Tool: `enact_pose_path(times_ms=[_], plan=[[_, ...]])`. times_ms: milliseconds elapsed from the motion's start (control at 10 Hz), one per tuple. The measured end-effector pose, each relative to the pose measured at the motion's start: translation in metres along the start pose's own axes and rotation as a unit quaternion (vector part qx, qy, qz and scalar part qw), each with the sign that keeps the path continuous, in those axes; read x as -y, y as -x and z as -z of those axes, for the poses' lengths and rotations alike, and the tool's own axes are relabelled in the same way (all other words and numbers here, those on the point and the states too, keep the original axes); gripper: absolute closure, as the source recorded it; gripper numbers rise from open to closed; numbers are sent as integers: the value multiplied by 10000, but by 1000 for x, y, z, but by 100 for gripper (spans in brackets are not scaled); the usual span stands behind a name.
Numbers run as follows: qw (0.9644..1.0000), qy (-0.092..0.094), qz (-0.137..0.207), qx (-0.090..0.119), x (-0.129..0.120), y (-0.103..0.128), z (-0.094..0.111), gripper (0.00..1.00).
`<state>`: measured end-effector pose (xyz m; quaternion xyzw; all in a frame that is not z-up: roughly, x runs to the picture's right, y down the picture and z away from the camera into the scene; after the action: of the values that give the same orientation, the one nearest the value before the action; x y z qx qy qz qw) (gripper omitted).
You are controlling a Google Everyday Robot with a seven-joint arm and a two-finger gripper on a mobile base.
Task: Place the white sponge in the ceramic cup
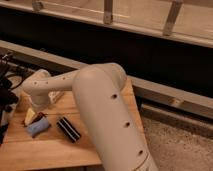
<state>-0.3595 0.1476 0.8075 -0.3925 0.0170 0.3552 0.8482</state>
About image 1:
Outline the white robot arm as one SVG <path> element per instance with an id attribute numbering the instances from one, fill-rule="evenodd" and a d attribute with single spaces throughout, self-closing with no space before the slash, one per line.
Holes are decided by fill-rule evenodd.
<path id="1" fill-rule="evenodd" d="M 121 95 L 127 75 L 116 63 L 93 64 L 58 76 L 30 77 L 23 89 L 37 109 L 52 91 L 72 91 L 105 171 L 159 171 Z"/>

